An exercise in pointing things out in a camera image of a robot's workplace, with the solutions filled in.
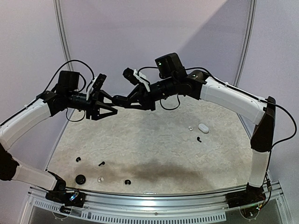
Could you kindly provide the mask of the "black hook earbud front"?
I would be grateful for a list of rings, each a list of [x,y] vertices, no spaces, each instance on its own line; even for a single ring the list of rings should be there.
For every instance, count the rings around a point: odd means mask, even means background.
[[[125,180],[124,183],[125,183],[125,185],[130,185],[130,184],[131,184],[131,181],[127,179],[127,180]]]

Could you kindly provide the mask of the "black earbud charging case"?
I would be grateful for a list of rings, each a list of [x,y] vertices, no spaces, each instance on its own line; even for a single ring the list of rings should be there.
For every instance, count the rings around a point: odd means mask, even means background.
[[[115,95],[112,97],[111,101],[114,106],[120,106],[126,108],[127,106],[130,105],[128,97],[125,96]]]

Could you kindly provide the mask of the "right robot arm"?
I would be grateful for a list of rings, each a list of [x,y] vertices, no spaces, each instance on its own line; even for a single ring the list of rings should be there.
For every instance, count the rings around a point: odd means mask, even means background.
[[[253,150],[251,172],[241,197],[245,203],[252,203],[260,195],[268,168],[275,128],[275,99],[260,99],[203,69],[193,69],[187,74],[177,53],[161,56],[155,59],[155,63],[161,81],[150,84],[139,70],[127,68],[123,76],[135,88],[126,97],[115,96],[114,104],[153,111],[155,102],[177,94],[215,103],[246,117],[255,124],[255,129],[250,140]]]

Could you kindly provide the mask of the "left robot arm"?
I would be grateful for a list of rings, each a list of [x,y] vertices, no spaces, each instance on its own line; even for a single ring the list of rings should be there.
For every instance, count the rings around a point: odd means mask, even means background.
[[[45,91],[24,108],[19,114],[0,128],[0,179],[21,181],[51,192],[60,203],[69,199],[66,183],[58,175],[41,171],[15,159],[8,150],[31,128],[53,117],[65,109],[84,111],[84,118],[99,120],[117,114],[104,98],[111,96],[101,90],[106,75],[99,74],[93,79],[86,93],[77,91],[80,73],[61,71],[58,82],[51,91]]]

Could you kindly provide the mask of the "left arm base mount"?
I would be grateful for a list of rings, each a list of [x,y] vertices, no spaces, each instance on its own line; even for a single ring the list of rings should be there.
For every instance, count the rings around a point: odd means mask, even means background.
[[[46,193],[45,198],[47,200],[63,204],[65,207],[78,207],[78,208],[83,208],[85,199],[86,199],[86,194],[79,191],[79,190],[49,190]]]

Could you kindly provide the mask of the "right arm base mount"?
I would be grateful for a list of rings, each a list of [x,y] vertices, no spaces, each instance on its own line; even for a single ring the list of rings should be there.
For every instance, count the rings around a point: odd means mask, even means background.
[[[266,196],[263,186],[253,187],[247,183],[245,190],[227,193],[225,199],[229,208],[235,208],[263,202]]]

